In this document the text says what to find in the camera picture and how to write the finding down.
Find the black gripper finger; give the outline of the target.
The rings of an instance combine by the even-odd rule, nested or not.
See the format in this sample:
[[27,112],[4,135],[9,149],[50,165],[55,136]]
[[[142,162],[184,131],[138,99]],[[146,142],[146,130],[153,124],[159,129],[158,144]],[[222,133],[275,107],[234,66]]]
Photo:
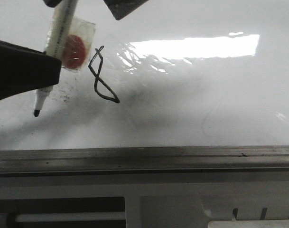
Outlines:
[[[45,5],[55,8],[55,17],[57,19],[66,19],[73,16],[77,0],[43,0]],[[121,20],[134,10],[142,6],[147,0],[104,0],[113,17]]]
[[62,62],[0,40],[0,100],[59,83]]

